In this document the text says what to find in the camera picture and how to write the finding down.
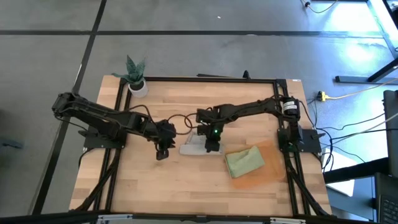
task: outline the wooden table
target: wooden table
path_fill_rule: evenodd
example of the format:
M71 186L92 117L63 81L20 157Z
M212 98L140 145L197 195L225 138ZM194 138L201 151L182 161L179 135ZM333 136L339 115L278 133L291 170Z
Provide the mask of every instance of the wooden table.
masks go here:
M262 83L147 82L147 85L148 95L141 99L133 97L130 106L145 104L155 121L177 113L193 113L197 108L223 103L238 105L274 94L272 85ZM305 102L300 80L287 80L287 85L290 96ZM104 76L97 102L114 108L118 86L118 78ZM177 131L187 130L183 118L173 118L172 122ZM303 128L311 128L304 112L300 124ZM221 143L233 150L272 139L277 147L277 128L277 118L270 114L239 118L224 127ZM157 161L153 143L129 134L121 154L112 212L292 215L286 178L250 189L234 189L222 156L183 156L178 153L179 145L186 138L177 136L176 148L170 149L169 158ZM104 149L95 149L83 158L70 208L79 206L98 182L103 155ZM301 153L301 158L307 188L323 209L331 213L319 161L309 153ZM104 189L101 208L104 208L108 192L107 186ZM300 190L297 186L295 189L298 208L303 213Z

